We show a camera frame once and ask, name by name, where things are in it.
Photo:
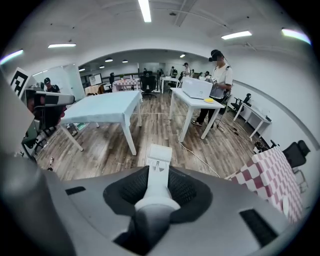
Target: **black chair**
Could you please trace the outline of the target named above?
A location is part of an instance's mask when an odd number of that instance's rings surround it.
[[[310,152],[303,140],[293,142],[288,148],[282,151],[291,168],[302,166],[307,162],[306,155]]]
[[[156,95],[151,93],[154,89],[156,89],[156,77],[154,75],[141,76],[140,81],[142,83],[142,86],[141,86],[141,90],[143,91],[142,97],[149,96],[149,99],[151,99],[151,97],[157,97]]]
[[[244,103],[244,104],[247,104],[248,106],[251,107],[251,104],[248,103],[248,101],[250,100],[250,98],[251,98],[251,94],[248,93],[248,94],[246,95],[243,103]],[[241,99],[235,98],[235,103],[231,103],[231,105],[233,106],[233,109],[231,109],[231,110],[233,110],[233,111],[235,111],[235,112],[238,112],[238,110],[240,109],[241,103],[242,103],[242,100],[241,100]]]

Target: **checkered table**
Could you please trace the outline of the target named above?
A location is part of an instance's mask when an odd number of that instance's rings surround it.
[[[140,79],[121,79],[113,82],[117,91],[120,91],[123,86],[136,86],[136,90],[138,90],[138,83]]]
[[[239,171],[227,178],[246,186],[280,212],[288,199],[287,218],[294,223],[302,217],[302,200],[295,175],[278,146],[255,154]]]

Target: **wooden floor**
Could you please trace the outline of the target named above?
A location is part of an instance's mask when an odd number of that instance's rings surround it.
[[[150,144],[153,143],[172,148],[172,166],[215,176],[204,163],[185,150],[178,141],[185,120],[183,115],[187,113],[187,105],[177,99],[175,115],[170,121],[168,113],[171,95],[168,93],[156,95],[157,98],[152,99],[145,97],[141,104],[142,127],[138,126],[136,114],[133,114],[130,119],[130,131],[137,156],[131,154],[120,124],[101,123],[100,128],[96,128],[96,125],[91,123],[75,136],[84,148],[83,152],[79,151],[58,128],[50,137],[46,147],[37,154],[38,165],[46,170],[49,167],[50,158],[53,157],[53,171],[61,180],[107,175],[144,166],[146,154]],[[196,115],[199,112],[200,110],[197,109],[193,114]],[[224,132],[214,127],[202,140],[201,135],[207,125],[205,121],[202,127],[190,124],[183,142],[186,148],[206,162],[221,178],[239,170],[253,155],[254,142],[260,140],[255,134],[252,138],[253,142],[249,141],[249,135],[253,129],[240,118],[233,122],[234,116],[234,113],[226,112],[222,121],[236,127],[240,131],[240,136],[246,139],[235,135],[231,126],[220,123]]]

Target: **black pants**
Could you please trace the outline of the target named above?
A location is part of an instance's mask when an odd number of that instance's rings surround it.
[[[215,100],[216,102],[221,103],[221,102],[224,100],[224,98],[214,98],[214,100]],[[215,109],[212,109],[212,108],[201,108],[200,115],[199,115],[199,117],[196,119],[196,121],[197,121],[198,123],[201,123],[201,124],[202,124],[202,123],[204,122],[204,120],[205,120],[208,112],[209,112],[208,117],[209,117],[209,121],[210,121],[212,115],[213,115],[214,112],[215,112]]]

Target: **vr headset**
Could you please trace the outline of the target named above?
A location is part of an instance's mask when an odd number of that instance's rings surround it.
[[[219,56],[219,57],[224,57],[224,55],[222,54],[221,51],[219,51],[219,50],[213,50],[213,51],[211,52],[211,57],[209,58],[209,62],[216,62],[218,56]]]

